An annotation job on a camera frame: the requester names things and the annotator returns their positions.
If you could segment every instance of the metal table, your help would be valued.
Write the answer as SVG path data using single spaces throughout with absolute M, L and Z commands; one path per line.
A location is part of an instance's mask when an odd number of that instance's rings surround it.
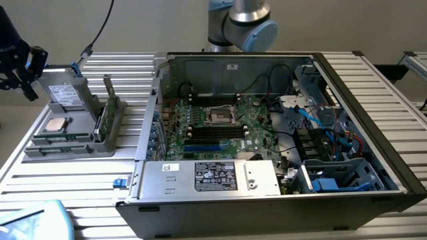
M 427 118 L 363 56 L 356 56 L 352 52 L 323 54 L 427 187 Z M 124 198 L 128 191 L 113 190 L 112 182 L 133 171 L 148 89 L 153 79 L 153 58 L 153 53 L 92 55 L 83 67 L 92 93 L 97 94 L 100 99 L 107 98 L 103 75 L 112 74 L 116 93 L 128 102 L 116 153 L 105 158 L 23 162 L 23 149 L 29 143 L 29 136 L 40 127 L 40 122 L 49 111 L 45 107 L 0 170 L 0 215 L 31 207 L 44 200 L 59 199 L 72 217 L 76 239 L 137 239 L 112 205 L 112 197 Z M 427 239 L 427 200 L 401 213 L 385 213 L 356 231 L 229 237 L 229 239 L 239 238 Z
M 404 56 L 397 64 L 404 65 L 427 81 L 427 52 L 403 52 Z

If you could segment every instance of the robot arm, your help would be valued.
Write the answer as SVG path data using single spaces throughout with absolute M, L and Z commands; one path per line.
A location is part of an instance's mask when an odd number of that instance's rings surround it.
M 0 6 L 0 89 L 21 88 L 29 101 L 39 98 L 31 83 L 40 78 L 48 53 L 21 39 L 4 8 Z
M 264 0 L 209 0 L 207 52 L 264 52 L 277 36 Z

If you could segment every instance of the power supply label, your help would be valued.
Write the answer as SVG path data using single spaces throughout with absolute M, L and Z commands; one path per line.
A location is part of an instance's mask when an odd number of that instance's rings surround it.
M 237 190 L 235 162 L 196 162 L 193 188 L 197 192 Z

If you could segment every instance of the cpu socket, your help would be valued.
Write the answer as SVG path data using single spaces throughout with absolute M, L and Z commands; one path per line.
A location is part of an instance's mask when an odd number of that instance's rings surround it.
M 216 124 L 235 124 L 233 107 L 211 107 L 205 109 L 205 121 Z

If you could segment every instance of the blue pcie slot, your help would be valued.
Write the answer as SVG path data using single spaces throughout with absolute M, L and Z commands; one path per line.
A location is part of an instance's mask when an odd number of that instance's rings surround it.
M 184 153 L 188 152 L 221 152 L 223 146 L 220 145 L 201 145 L 201 146 L 184 146 Z

